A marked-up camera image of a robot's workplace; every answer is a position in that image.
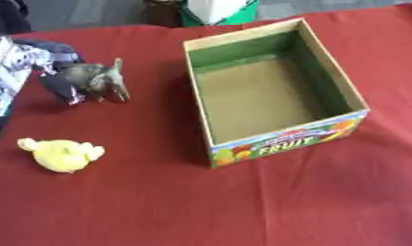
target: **green container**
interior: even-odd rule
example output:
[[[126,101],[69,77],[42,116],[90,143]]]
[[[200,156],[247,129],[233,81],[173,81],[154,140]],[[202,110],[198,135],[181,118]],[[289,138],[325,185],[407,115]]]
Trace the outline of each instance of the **green container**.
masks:
[[[214,25],[236,25],[252,22],[256,17],[256,8],[258,4],[259,0],[250,1],[243,9],[241,9],[240,11],[236,12],[228,18],[222,19]],[[180,8],[180,13],[183,26],[205,26],[205,23],[201,19],[199,19],[193,12],[191,12],[185,4],[182,5],[182,7]]]

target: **yellow plush toy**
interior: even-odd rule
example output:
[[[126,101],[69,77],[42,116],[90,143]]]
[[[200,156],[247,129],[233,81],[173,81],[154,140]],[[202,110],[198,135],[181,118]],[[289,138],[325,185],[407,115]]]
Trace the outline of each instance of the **yellow plush toy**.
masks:
[[[17,140],[17,145],[33,152],[34,159],[43,167],[59,172],[73,173],[85,168],[91,161],[104,155],[104,147],[70,140],[34,141],[30,138]]]

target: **cardboard box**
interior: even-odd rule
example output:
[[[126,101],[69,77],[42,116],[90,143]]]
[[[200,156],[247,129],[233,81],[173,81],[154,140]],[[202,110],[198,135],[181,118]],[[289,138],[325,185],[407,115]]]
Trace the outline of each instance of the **cardboard box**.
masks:
[[[303,19],[184,49],[213,168],[347,136],[370,110]]]

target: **white object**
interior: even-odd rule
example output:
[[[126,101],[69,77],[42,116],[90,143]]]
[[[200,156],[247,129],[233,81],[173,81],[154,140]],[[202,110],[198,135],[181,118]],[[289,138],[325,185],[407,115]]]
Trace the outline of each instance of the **white object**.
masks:
[[[246,6],[248,0],[188,0],[187,8],[206,25],[216,24]]]

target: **red fabric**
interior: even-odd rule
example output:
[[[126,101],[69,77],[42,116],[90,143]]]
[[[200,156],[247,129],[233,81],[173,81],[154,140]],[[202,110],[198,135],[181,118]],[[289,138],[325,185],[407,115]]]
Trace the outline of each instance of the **red fabric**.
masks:
[[[207,169],[182,40],[248,28],[35,33],[124,58],[132,101],[67,109],[36,80],[0,141],[0,246],[412,245],[412,5],[304,15],[372,107],[349,138]],[[107,153],[48,172],[20,137]]]

